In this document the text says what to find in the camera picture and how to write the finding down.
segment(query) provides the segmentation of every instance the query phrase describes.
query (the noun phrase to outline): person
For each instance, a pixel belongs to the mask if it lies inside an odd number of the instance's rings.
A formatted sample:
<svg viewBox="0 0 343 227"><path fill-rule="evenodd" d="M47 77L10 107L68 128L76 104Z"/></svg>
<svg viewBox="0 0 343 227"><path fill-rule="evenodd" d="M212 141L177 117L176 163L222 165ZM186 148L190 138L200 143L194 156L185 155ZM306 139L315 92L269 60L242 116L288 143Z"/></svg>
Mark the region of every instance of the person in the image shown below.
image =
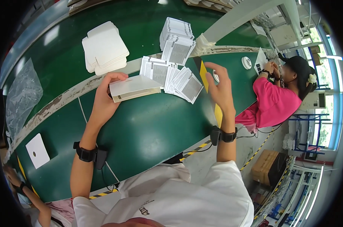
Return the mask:
<svg viewBox="0 0 343 227"><path fill-rule="evenodd" d="M220 83L215 86L206 74L213 100L223 111L221 130L235 133L235 108L231 81L227 70L211 62ZM108 73L96 90L92 114L79 147L96 148L101 127L113 116L120 103L108 96L108 84L125 80L124 73ZM162 163L139 175L122 181L118 190L121 199L108 214L88 199L94 163L85 162L75 154L70 175L70 190L78 227L160 227L160 226L246 226L253 221L252 200L235 163L236 140L220 141L217 162L212 165L201 185L190 183L190 174L183 163Z"/></svg>
<svg viewBox="0 0 343 227"><path fill-rule="evenodd" d="M5 165L4 173L6 178L15 187L22 188L24 194L30 199L33 205L39 210L37 220L31 220L34 215L27 215L28 221L34 227L71 227L74 220L74 210L71 199L55 201L51 203L44 203L41 199L33 193L16 175L14 169ZM14 193L15 199L19 202L17 193Z"/></svg>
<svg viewBox="0 0 343 227"><path fill-rule="evenodd" d="M279 56L285 61L282 74L276 63L266 63L265 71L253 84L257 102L236 117L235 122L245 125L250 132L283 123L297 111L306 95L316 89L315 70L304 58ZM270 75L275 78L274 84L267 80ZM281 86L281 76L285 88Z"/></svg>

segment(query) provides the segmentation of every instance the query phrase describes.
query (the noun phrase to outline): plastic sheet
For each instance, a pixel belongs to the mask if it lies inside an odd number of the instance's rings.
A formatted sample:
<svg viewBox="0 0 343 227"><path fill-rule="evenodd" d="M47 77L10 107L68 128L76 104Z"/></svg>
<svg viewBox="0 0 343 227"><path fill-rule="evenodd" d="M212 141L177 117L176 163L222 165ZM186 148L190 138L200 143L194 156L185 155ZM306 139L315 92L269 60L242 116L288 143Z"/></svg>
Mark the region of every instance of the plastic sheet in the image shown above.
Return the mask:
<svg viewBox="0 0 343 227"><path fill-rule="evenodd" d="M30 58L16 75L6 98L5 117L12 141L42 96L43 89Z"/></svg>

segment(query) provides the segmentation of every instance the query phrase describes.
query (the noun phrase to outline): t-shirt logo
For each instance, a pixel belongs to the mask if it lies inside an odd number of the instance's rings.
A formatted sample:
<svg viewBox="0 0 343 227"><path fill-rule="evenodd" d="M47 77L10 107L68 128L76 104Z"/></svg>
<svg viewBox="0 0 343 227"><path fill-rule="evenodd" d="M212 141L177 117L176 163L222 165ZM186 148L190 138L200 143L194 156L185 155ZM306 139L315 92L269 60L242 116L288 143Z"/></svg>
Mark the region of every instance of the t-shirt logo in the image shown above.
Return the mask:
<svg viewBox="0 0 343 227"><path fill-rule="evenodd" d="M149 212L147 211L147 209L145 209L145 207L140 207L140 212L142 213L142 215L148 215Z"/></svg>

